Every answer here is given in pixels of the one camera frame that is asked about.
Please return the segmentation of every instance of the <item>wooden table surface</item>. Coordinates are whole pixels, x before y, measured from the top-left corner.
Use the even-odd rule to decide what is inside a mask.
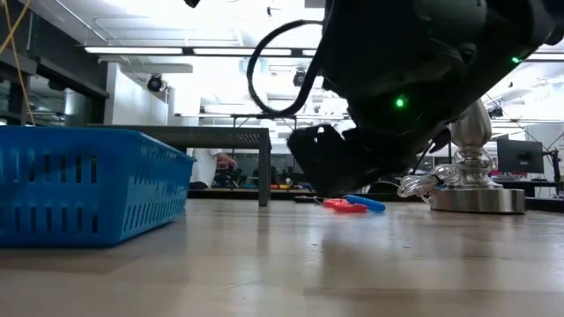
[[[108,250],[0,250],[6,317],[564,316],[564,214],[189,201]]]

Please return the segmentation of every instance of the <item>green led light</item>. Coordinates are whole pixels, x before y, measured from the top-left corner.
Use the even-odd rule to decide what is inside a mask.
[[[396,99],[396,107],[404,107],[405,103],[406,103],[406,101],[402,97]]]

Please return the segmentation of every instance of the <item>security camera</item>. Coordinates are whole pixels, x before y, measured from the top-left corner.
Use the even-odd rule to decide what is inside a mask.
[[[184,2],[185,2],[190,8],[196,8],[197,4],[200,3],[200,0],[184,0]]]
[[[296,74],[293,76],[293,85],[296,87],[302,87],[304,80],[306,80],[306,71],[296,70]]]
[[[487,111],[490,119],[501,118],[503,116],[503,109],[499,106],[495,106]]]
[[[47,86],[49,88],[53,89],[54,91],[58,91],[58,92],[62,92],[67,88],[67,86],[65,84],[58,82],[56,80],[52,80],[52,79],[50,79],[47,82]]]
[[[151,92],[162,92],[167,89],[168,83],[162,79],[162,74],[152,74],[147,82],[147,89]]]

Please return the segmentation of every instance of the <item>red plastic toy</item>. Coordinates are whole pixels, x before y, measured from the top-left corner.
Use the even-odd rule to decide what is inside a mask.
[[[367,213],[367,206],[357,203],[349,203],[345,199],[325,199],[323,206],[325,208],[331,208],[335,212],[342,214]]]

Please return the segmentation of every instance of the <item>person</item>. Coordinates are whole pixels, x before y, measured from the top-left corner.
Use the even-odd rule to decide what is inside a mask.
[[[190,189],[210,188],[217,166],[237,167],[237,162],[222,152],[221,149],[189,149],[187,154],[197,160],[192,167]]]

